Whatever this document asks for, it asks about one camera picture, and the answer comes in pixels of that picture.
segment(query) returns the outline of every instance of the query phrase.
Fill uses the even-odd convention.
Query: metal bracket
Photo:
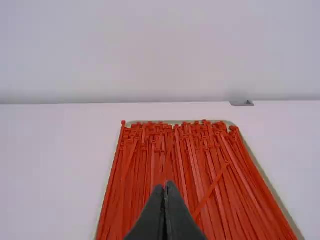
[[[253,107],[255,105],[254,102],[251,100],[246,100],[244,102],[243,101],[229,101],[229,103],[235,107]]]

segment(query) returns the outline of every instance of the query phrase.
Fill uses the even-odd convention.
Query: white wall
[[[0,103],[320,99],[318,0],[2,0]]]

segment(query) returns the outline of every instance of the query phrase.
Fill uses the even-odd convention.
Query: bundle of cable ties
[[[173,181],[209,240],[295,240],[239,128],[224,122],[146,122],[120,136],[96,239],[123,239],[153,188]]]

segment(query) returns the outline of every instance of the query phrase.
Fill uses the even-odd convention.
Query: table surface
[[[303,236],[320,239],[320,101],[0,105],[0,239],[94,239],[121,120],[239,126]]]

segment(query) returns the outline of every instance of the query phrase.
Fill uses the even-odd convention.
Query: white table
[[[320,101],[0,105],[0,239],[90,240],[121,120],[228,120],[305,239],[320,239]]]

